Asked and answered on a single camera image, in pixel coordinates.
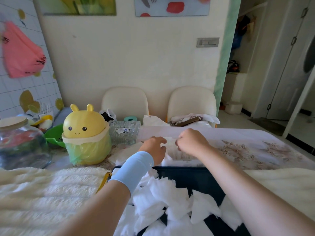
green wall edge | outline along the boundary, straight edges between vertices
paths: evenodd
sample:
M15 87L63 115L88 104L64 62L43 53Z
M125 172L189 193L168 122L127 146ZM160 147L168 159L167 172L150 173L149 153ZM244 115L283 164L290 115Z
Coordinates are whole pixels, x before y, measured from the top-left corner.
M225 30L224 30L224 36L223 36L222 49L220 53L220 62L219 62L217 77L215 79L214 95L215 95L216 104L217 104L217 116L219 113L224 80L225 80L227 65L229 63L232 42L234 38L234 32L235 32L240 5L241 5L241 0L230 0L229 10L227 12L227 19L226 19L226 25L225 25Z

bunny ear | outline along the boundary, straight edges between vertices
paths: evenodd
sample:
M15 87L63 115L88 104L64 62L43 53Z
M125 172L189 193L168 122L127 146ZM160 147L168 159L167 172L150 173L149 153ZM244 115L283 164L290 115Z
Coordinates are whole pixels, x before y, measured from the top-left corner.
M70 105L70 108L71 108L71 110L74 111L74 112L79 111L79 108L78 108L75 104L71 104L71 105Z
M88 106L86 106L86 110L89 112L93 112L93 110L94 110L93 105L89 103Z

hand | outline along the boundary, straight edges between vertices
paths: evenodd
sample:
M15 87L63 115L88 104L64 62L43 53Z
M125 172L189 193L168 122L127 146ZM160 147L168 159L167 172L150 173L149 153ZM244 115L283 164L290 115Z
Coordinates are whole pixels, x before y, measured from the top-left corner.
M180 151L197 158L200 150L210 147L207 139L199 131L191 128L186 129L179 135L175 145L178 146Z
M167 140L163 137L152 137L149 140L146 140L139 149L140 152L147 152L153 157L155 166L161 164L165 157L166 147L161 147L161 143L165 144L167 143Z

door hinge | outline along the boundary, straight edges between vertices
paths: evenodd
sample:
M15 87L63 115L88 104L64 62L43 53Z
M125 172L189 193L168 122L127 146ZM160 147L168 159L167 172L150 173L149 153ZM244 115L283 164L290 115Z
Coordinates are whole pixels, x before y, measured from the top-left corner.
M302 11L301 18L304 18L304 17L306 16L307 12L308 12L308 7L305 7L305 8L303 9L303 11Z
M292 41L291 41L291 45L292 45L292 46L294 46L294 44L296 43L296 40L297 40L297 37L294 36L293 39L292 39Z

glass jar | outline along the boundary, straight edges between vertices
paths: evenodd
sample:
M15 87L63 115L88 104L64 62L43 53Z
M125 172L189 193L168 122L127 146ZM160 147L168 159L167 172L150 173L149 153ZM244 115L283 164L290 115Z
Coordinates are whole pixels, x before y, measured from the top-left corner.
M44 168L52 159L42 131L31 127L26 117L0 119L0 167Z

